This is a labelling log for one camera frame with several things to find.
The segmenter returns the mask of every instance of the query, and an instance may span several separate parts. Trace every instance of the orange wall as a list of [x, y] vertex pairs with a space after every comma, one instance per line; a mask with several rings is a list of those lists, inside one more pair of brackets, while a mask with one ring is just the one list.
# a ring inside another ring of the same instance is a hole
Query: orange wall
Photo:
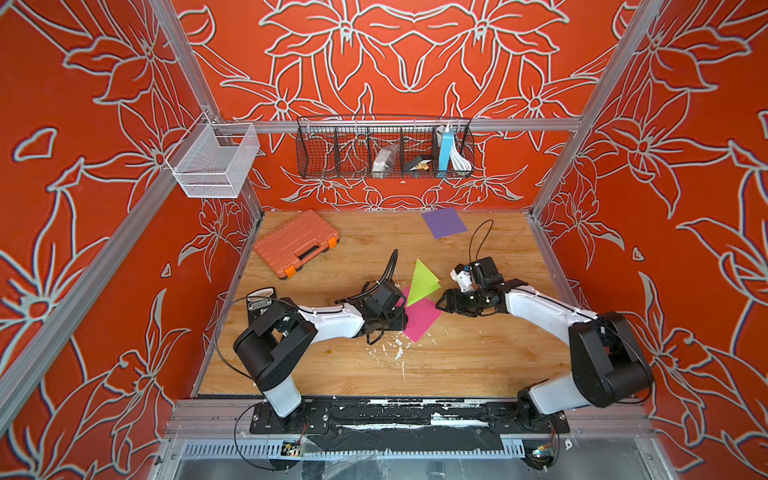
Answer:
[[[634, 12], [621, 0], [384, 3], [174, 0], [228, 120], [576, 117]], [[291, 136], [263, 135], [250, 179], [278, 210], [524, 208], [567, 137], [479, 135], [472, 177], [403, 183], [301, 179]]]
[[[200, 110], [142, 0], [0, 12], [3, 372]], [[252, 224], [174, 189], [0, 440], [1, 477], [146, 475]]]
[[768, 475], [767, 29], [668, 2], [542, 217], [584, 306], [634, 323], [683, 478]]

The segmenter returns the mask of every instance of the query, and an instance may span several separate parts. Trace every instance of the pink paper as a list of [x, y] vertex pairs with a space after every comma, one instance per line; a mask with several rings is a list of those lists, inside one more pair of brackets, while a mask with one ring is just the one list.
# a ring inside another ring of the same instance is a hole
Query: pink paper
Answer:
[[[411, 287], [408, 286], [402, 294], [408, 297]], [[406, 307], [408, 326], [405, 334], [414, 342], [418, 342], [442, 312], [435, 308], [435, 303], [429, 298], [422, 298], [411, 306]]]

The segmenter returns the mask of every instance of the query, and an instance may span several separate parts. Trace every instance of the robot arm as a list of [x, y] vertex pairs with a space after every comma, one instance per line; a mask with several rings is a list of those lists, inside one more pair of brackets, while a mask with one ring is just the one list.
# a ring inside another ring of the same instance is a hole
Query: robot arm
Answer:
[[650, 388], [654, 377], [629, 322], [562, 303], [521, 280], [505, 281], [490, 257], [459, 264], [437, 308], [480, 317], [510, 313], [547, 330], [571, 347], [571, 372], [518, 393], [518, 422], [534, 427], [548, 415], [585, 405], [609, 406]]
[[[335, 338], [366, 336], [388, 330], [404, 330], [408, 322], [406, 298], [392, 282], [397, 250], [376, 284], [368, 282], [358, 295], [340, 300], [341, 305], [310, 308], [290, 298], [278, 299], [274, 288], [246, 297], [248, 327], [237, 337], [234, 351], [250, 378], [280, 418], [301, 404], [291, 372], [313, 343]], [[283, 335], [278, 341], [273, 331]]]
[[[309, 345], [368, 336], [376, 330], [405, 329], [405, 297], [385, 276], [373, 288], [366, 284], [361, 294], [327, 308], [277, 299], [274, 289], [248, 296], [249, 326], [233, 347], [280, 418], [301, 404], [291, 372]], [[459, 288], [445, 291], [435, 305], [439, 310], [470, 317], [510, 313], [571, 347], [570, 373], [518, 393], [516, 417], [524, 428], [536, 429], [561, 410], [609, 406], [652, 385], [653, 374], [622, 315], [598, 315], [546, 296], [521, 280], [505, 281], [490, 257], [469, 266], [458, 265], [451, 277]], [[280, 341], [274, 330], [283, 334]]]

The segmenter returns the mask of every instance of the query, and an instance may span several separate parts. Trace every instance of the wooden floor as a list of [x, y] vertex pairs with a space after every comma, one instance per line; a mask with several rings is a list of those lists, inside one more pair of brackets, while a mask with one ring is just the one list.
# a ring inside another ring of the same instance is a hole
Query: wooden floor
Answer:
[[[296, 213], [272, 212], [263, 236]], [[437, 301], [456, 287], [449, 272], [467, 263], [472, 232], [484, 220], [495, 225], [481, 257], [490, 256], [506, 279], [519, 278], [543, 293], [558, 297], [523, 214], [461, 213], [469, 231], [435, 240], [419, 213], [325, 212], [320, 214], [341, 236], [337, 248], [311, 260], [293, 278], [278, 280], [253, 253], [237, 297], [275, 286], [307, 306], [331, 306], [378, 279], [393, 249], [399, 249], [396, 280], [410, 284], [420, 258], [440, 279]], [[482, 235], [478, 233], [473, 249]], [[219, 341], [224, 357], [241, 366], [232, 344], [247, 325], [244, 303], [232, 307]], [[517, 391], [570, 369], [567, 346], [526, 320], [511, 315], [471, 319], [443, 313], [417, 343], [403, 333], [387, 332], [373, 346], [365, 338], [334, 339], [309, 347], [293, 371], [302, 394], [371, 396], [515, 397]], [[254, 384], [229, 370], [214, 355], [200, 393], [255, 393]]]

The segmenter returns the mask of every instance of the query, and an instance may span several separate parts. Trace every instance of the toolbox handle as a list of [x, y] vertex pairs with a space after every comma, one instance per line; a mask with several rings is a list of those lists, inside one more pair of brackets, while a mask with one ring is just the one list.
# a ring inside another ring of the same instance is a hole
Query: toolbox handle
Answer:
[[315, 252], [315, 251], [317, 251], [319, 249], [320, 249], [319, 243], [315, 243], [309, 249], [307, 249], [304, 253], [301, 253], [301, 254], [297, 255], [297, 257], [299, 257], [299, 260], [304, 260], [309, 255], [311, 255], [313, 252]]

